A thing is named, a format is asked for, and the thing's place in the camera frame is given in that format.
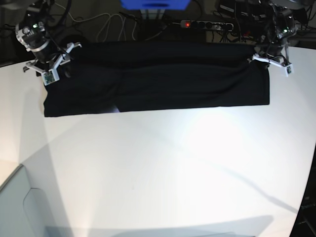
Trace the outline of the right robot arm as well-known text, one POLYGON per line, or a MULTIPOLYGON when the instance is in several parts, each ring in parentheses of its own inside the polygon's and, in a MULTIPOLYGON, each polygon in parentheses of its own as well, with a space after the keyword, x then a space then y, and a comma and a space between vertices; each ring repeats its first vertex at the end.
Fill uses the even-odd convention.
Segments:
POLYGON ((80 42, 70 42, 66 47, 61 47, 52 36, 53 32, 65 22, 71 4, 69 0, 57 24, 50 26, 49 22, 54 21, 50 11, 55 1, 38 0, 27 8, 23 21, 15 27, 18 42, 35 56, 35 60, 26 63, 23 71, 35 71, 41 76, 45 86, 60 80, 59 66, 69 64, 73 60, 71 51, 82 47, 80 42))

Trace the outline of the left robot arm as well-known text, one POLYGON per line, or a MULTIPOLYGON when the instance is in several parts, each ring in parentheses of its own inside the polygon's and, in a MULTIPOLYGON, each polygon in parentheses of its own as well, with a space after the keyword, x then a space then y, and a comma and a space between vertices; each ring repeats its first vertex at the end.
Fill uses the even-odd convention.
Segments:
POLYGON ((289 60, 288 46, 288 39, 297 32, 293 12, 271 0, 261 3, 267 10, 264 34, 255 44, 255 53, 247 61, 265 63, 266 67, 276 66, 281 75, 288 77, 294 73, 293 65, 289 60))

